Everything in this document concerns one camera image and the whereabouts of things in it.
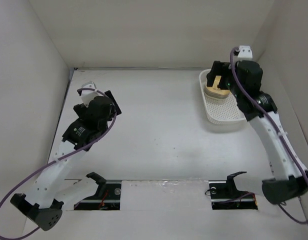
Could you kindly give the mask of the cream panda plate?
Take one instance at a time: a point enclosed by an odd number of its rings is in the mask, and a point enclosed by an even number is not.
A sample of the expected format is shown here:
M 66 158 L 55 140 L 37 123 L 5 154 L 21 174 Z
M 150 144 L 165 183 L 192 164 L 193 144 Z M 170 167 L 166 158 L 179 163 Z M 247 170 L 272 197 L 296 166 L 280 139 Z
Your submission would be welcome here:
M 223 100 L 226 99 L 230 94 L 204 94 L 207 98 L 215 99 L 215 100 Z

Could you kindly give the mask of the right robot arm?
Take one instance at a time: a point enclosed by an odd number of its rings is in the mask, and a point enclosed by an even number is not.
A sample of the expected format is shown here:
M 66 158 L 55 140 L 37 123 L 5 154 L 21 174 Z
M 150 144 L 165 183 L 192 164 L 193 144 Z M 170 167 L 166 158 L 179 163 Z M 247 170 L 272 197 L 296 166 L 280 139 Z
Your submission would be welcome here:
M 206 85 L 231 92 L 238 109 L 257 133 L 273 174 L 262 181 L 262 193 L 271 204 L 278 205 L 308 191 L 308 169 L 297 159 L 274 100 L 261 91 L 262 77 L 263 70 L 255 61 L 243 60 L 231 65 L 216 60 L 206 75 Z

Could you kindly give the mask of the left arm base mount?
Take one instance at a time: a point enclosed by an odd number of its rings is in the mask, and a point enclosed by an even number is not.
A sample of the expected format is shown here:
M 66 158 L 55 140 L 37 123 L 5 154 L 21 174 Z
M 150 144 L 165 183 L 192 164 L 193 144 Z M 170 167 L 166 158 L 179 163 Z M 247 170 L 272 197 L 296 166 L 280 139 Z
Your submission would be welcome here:
M 122 182 L 110 180 L 105 187 L 74 205 L 74 211 L 119 211 L 121 206 Z

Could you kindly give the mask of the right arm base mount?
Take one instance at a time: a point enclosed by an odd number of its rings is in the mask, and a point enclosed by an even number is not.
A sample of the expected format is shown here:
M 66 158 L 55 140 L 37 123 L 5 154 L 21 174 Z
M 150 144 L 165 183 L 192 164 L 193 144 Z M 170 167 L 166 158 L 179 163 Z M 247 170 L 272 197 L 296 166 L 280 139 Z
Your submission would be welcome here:
M 211 180 L 208 186 L 205 195 L 210 197 L 212 210 L 258 210 L 255 195 L 237 190 L 234 183 Z

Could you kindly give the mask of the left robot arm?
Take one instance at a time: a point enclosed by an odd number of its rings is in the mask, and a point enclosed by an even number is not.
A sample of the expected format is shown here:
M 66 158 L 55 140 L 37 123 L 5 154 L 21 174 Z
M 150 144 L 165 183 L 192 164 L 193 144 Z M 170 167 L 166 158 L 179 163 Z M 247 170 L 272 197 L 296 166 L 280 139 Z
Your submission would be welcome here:
M 83 156 L 109 132 L 122 113 L 110 90 L 101 93 L 86 87 L 78 93 L 82 103 L 73 107 L 77 119 L 62 135 L 54 160 L 40 172 L 29 190 L 15 193 L 10 200 L 43 231 L 52 229 L 63 211 L 74 209 L 85 198 L 101 198 L 106 191 L 106 179 L 95 172 L 65 190 L 60 189 L 71 170 L 82 163 Z

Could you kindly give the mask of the yellow panda plate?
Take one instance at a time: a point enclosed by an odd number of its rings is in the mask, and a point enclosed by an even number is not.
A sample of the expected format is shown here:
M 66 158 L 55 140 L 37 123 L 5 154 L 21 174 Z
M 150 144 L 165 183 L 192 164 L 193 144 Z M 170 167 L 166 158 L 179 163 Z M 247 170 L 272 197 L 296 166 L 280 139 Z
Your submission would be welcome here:
M 226 95 L 226 94 L 230 94 L 230 91 L 229 90 L 226 90 L 226 89 L 220 89 L 218 87 L 220 81 L 221 81 L 222 77 L 220 75 L 217 75 L 215 77 L 215 80 L 214 80 L 214 83 L 213 83 L 213 86 L 205 86 L 204 87 L 204 93 L 207 93 L 207 94 L 218 94 L 218 95 Z

